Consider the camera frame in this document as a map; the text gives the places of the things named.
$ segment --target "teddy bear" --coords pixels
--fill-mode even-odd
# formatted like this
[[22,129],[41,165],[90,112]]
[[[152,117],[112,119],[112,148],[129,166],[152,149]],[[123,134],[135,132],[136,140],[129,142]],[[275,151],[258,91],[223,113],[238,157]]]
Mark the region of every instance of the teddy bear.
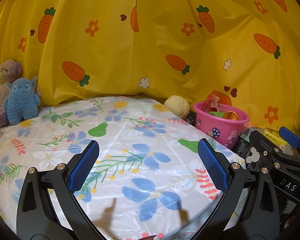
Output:
[[7,111],[10,125],[16,125],[21,120],[28,120],[38,116],[40,98],[34,92],[37,77],[33,80],[19,78],[13,84],[6,84],[10,88],[8,97],[3,103]]
[[6,84],[12,84],[21,75],[21,63],[12,59],[6,60],[0,66],[0,127],[8,124],[7,112],[3,102],[8,97],[10,89]]

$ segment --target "brown teddy bear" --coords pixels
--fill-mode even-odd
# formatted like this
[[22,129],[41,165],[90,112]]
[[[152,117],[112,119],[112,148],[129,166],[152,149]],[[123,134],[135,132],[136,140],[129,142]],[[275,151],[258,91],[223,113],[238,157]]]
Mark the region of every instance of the brown teddy bear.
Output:
[[8,97],[10,89],[7,83],[12,84],[22,72],[21,63],[9,59],[0,66],[0,127],[8,124],[7,113],[3,108],[3,102]]

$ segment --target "beige ball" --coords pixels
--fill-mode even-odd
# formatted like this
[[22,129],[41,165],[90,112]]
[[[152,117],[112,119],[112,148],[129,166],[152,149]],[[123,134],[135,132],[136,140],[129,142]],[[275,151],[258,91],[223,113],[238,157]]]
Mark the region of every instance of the beige ball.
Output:
[[168,98],[165,101],[164,106],[183,120],[187,118],[190,111],[188,102],[180,96],[172,96]]

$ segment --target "floral tablecloth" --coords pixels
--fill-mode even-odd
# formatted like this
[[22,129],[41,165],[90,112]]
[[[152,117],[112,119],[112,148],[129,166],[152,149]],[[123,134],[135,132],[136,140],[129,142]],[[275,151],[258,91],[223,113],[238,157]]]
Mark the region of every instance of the floral tablecloth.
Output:
[[[221,193],[197,154],[201,138],[230,162],[244,164],[149,98],[91,98],[44,108],[39,117],[0,130],[0,215],[15,231],[27,170],[67,163],[94,139],[99,158],[74,195],[96,227],[108,239],[190,238]],[[49,192],[61,223],[70,227]]]

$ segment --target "stuffed animal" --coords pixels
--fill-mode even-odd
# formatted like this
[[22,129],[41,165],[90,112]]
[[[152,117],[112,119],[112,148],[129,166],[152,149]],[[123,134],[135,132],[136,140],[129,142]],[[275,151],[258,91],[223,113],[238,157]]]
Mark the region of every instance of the stuffed animal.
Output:
[[0,127],[8,124],[7,113],[3,108],[3,102],[9,95],[9,88],[6,83],[12,84],[22,72],[21,63],[9,59],[0,66]]
[[22,119],[28,120],[38,116],[39,96],[34,93],[37,77],[32,81],[27,78],[19,78],[13,84],[7,84],[10,88],[9,96],[4,102],[9,124],[16,125]]
[[188,102],[180,96],[169,97],[164,106],[173,112],[180,119],[185,120],[189,114],[190,107]]

